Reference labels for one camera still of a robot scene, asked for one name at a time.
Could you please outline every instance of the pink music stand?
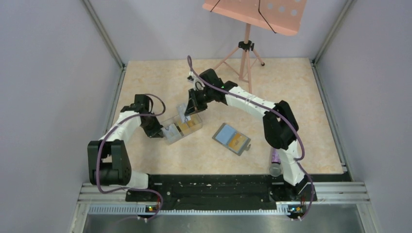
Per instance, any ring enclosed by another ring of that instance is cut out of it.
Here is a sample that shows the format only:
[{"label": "pink music stand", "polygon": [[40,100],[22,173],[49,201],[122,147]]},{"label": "pink music stand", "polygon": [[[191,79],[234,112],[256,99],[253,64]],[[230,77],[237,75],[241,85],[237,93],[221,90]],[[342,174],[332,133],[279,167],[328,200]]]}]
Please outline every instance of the pink music stand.
[{"label": "pink music stand", "polygon": [[[283,35],[296,35],[299,31],[306,0],[261,0],[260,13],[267,22],[259,14],[258,5],[259,0],[205,0],[203,4],[203,8],[206,10],[210,11],[213,9],[215,13],[246,23],[244,40],[239,42],[238,46],[223,58],[214,69],[225,63],[239,75],[239,80],[249,84],[250,93],[252,93],[251,67],[257,60],[260,61],[262,66],[265,65],[258,52],[254,49],[254,43],[249,40],[250,26],[255,25],[268,30],[273,29],[276,33]],[[238,49],[243,49],[239,72],[226,62]],[[256,56],[256,60],[252,64],[250,64],[250,50]],[[244,79],[245,75],[243,75],[245,61],[247,63],[247,80]]]}]

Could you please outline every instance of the gray wall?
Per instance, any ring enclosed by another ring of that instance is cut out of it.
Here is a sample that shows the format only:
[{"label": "gray wall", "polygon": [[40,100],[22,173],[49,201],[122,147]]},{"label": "gray wall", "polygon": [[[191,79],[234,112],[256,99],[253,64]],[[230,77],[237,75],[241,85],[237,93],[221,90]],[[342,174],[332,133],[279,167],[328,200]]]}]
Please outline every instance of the gray wall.
[{"label": "gray wall", "polygon": [[320,63],[351,171],[384,232],[412,232],[412,1],[357,1]]},{"label": "gray wall", "polygon": [[[313,58],[345,1],[308,0],[296,36],[254,26],[251,40],[262,57]],[[244,38],[244,23],[204,10],[204,0],[91,2],[125,62],[223,58]]]},{"label": "gray wall", "polygon": [[79,0],[0,3],[0,232],[67,232],[119,68]]}]

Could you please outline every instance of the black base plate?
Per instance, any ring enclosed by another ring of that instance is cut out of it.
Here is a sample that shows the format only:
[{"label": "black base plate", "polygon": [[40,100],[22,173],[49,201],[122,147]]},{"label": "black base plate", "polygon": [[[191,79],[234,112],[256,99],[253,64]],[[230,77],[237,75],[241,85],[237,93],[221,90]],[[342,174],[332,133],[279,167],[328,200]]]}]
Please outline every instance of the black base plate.
[{"label": "black base plate", "polygon": [[[350,181],[343,175],[312,175],[314,182]],[[163,210],[272,210],[291,197],[283,178],[270,175],[150,175],[149,189],[159,192]],[[157,201],[157,195],[128,191],[126,201]],[[310,184],[302,191],[309,200]]]}]

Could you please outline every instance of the music stand tripod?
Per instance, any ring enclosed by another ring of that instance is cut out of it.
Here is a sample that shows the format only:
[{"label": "music stand tripod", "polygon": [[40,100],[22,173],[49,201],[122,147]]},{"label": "music stand tripod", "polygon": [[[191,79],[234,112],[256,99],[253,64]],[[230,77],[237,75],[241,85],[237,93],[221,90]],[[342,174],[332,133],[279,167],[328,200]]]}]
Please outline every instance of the music stand tripod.
[{"label": "music stand tripod", "polygon": [[[231,68],[238,76],[239,76],[239,80],[243,81],[243,82],[247,82],[249,85],[249,93],[252,93],[252,75],[251,75],[251,71],[250,69],[252,68],[252,66],[255,64],[255,62],[257,60],[259,60],[260,65],[264,66],[265,63],[263,62],[262,58],[259,56],[259,53],[256,52],[256,50],[254,49],[255,44],[252,43],[252,41],[249,40],[249,35],[250,35],[250,24],[246,23],[246,30],[245,30],[245,37],[243,41],[240,41],[238,46],[231,51],[225,58],[223,58],[223,60],[221,60],[213,69],[216,70],[221,64],[225,63],[229,68]],[[237,72],[231,65],[229,65],[226,60],[231,57],[238,49],[242,49],[242,60],[240,63],[240,71]],[[250,64],[250,51],[252,51],[255,56],[256,56],[256,60]],[[244,66],[245,66],[245,61],[246,61],[246,67],[247,67],[247,80],[244,79],[244,77],[246,76],[246,74],[244,75]]]}]

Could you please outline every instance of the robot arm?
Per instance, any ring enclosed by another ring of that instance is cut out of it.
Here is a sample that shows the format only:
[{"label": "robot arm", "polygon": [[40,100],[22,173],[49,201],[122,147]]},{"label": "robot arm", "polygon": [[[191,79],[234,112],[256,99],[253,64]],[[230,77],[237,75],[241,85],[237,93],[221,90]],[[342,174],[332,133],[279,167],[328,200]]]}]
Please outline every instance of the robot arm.
[{"label": "robot arm", "polygon": [[[153,106],[153,101],[149,96],[135,95],[134,103],[122,108],[119,119],[112,126],[111,130],[108,131],[114,130],[103,145],[99,171],[101,185],[120,184],[147,188],[148,175],[132,171],[125,144],[139,126],[143,128],[146,135],[150,138],[163,137],[161,130],[163,126],[156,117],[135,116],[137,114],[151,114],[151,110],[149,110],[150,103]],[[92,184],[96,184],[96,162],[99,146],[106,135],[98,141],[91,141],[87,146],[89,179]],[[112,161],[103,162],[103,159],[109,156],[112,157]]]},{"label": "robot arm", "polygon": [[273,148],[277,149],[279,153],[280,163],[283,168],[283,178],[291,186],[294,186],[299,193],[304,188],[307,181],[305,174],[298,166],[295,158],[299,158],[297,151],[296,137],[283,120],[278,120],[278,117],[266,109],[250,103],[251,100],[267,106],[275,111],[281,113],[295,128],[299,127],[287,102],[281,101],[274,103],[263,100],[255,95],[252,95],[236,83],[223,81],[218,78],[213,69],[208,69],[199,75],[203,80],[211,85],[244,97],[247,100],[242,100],[238,97],[219,92],[209,86],[202,86],[196,84],[196,78],[193,78],[194,88],[189,90],[189,102],[185,115],[191,115],[207,109],[207,103],[212,101],[222,102],[229,106],[234,106],[245,112],[253,115],[256,118],[262,119],[264,126],[265,139]]}]

